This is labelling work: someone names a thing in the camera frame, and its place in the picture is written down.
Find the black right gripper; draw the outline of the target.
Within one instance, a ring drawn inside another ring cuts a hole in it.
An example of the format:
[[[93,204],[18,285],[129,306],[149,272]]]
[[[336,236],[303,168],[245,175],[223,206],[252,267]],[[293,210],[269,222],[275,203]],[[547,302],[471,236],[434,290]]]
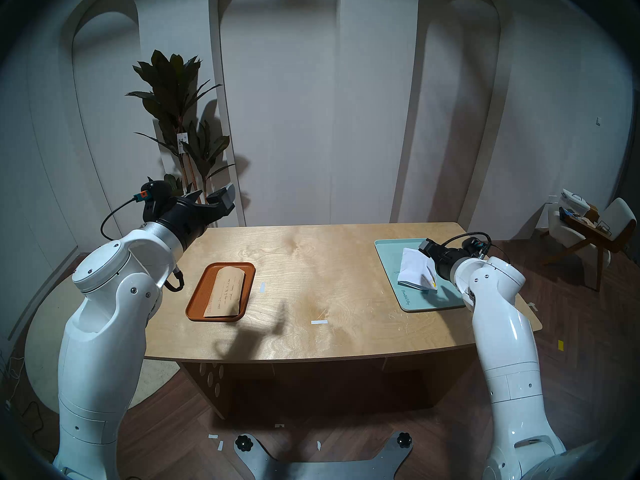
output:
[[[455,264],[469,258],[469,253],[462,248],[448,248],[437,246],[437,242],[432,239],[424,239],[418,247],[418,251],[434,260],[434,265],[438,276],[448,282],[453,282],[455,277],[453,270]]]

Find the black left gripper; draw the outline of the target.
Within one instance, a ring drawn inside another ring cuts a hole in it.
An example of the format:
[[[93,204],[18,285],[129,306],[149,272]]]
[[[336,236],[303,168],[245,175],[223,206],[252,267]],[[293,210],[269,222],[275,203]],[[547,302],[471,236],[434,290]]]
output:
[[[202,236],[208,225],[228,216],[235,208],[236,187],[233,183],[207,195],[201,204],[201,189],[191,191],[184,198],[172,198],[161,211],[159,223],[166,227],[187,250]]]

